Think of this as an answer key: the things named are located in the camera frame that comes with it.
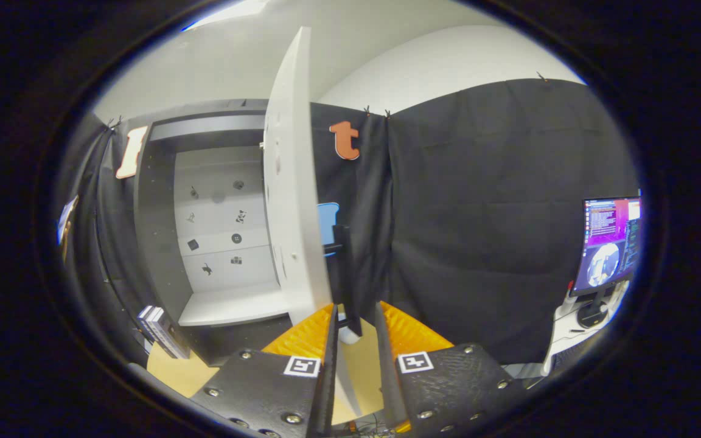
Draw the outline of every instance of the book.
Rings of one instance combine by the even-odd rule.
[[[142,334],[145,335],[145,338],[147,338],[148,341],[153,343],[156,341],[156,339],[154,338],[153,333],[150,333],[150,328],[148,328],[147,324],[145,324],[145,318],[147,318],[151,308],[153,308],[152,305],[145,306],[145,308],[140,311],[139,315],[137,315],[137,321],[139,321],[139,323],[142,325]]]
[[[153,331],[164,341],[167,348],[178,358],[186,360],[191,355],[191,350],[182,336],[178,335],[173,327],[172,321],[163,308],[159,308],[158,313],[153,317]]]
[[[169,347],[167,347],[166,341],[164,341],[164,339],[162,339],[161,336],[159,336],[158,331],[156,331],[156,329],[153,326],[153,319],[156,317],[156,315],[163,313],[163,311],[163,308],[153,306],[153,308],[151,308],[151,310],[148,311],[147,315],[145,315],[144,324],[145,327],[147,327],[148,332],[150,332],[151,336],[153,336],[153,340],[157,344],[159,344],[159,346],[161,346],[161,348],[165,352],[167,352],[167,355],[169,355],[169,357],[171,358],[177,358],[175,353],[173,353],[172,350],[170,350]]]

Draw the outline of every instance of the white ceiling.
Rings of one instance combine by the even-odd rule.
[[[142,56],[100,97],[103,121],[202,102],[267,98],[300,26],[312,28],[310,99],[367,61],[435,30],[503,26],[451,0],[271,0],[260,14],[179,33]]]

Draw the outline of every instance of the monitor screen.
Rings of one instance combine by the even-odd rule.
[[[634,271],[640,251],[640,198],[584,201],[581,266],[573,294],[612,286]]]

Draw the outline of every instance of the screw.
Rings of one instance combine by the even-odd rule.
[[[289,414],[286,415],[286,422],[290,424],[300,424],[301,423],[301,417],[296,414]]]

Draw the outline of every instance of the black curtain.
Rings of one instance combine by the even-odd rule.
[[[353,270],[353,300],[359,314],[375,320],[375,303],[388,293],[391,252],[391,171],[387,147],[386,119],[350,108],[311,103],[315,183],[320,203],[340,205],[337,224],[350,227],[352,266],[339,266],[336,257],[326,258],[329,280],[336,302],[347,287],[340,269]],[[334,133],[329,127],[350,122],[358,130],[351,144],[359,150],[355,160],[337,155]]]
[[[393,114],[389,151],[392,304],[500,363],[543,361],[581,200],[639,187],[601,102],[561,80],[476,86]]]
[[[83,290],[68,288],[78,310],[95,322],[106,342],[116,347],[126,360],[140,365],[147,363],[138,327],[129,314],[130,300],[120,299],[111,281],[100,247],[97,227],[98,184],[103,158],[116,139],[116,133],[92,114],[87,114],[75,128],[66,144],[65,165],[55,180],[53,217],[61,214],[64,203],[75,195],[78,203],[72,214],[67,239],[65,269],[69,277],[80,280]]]

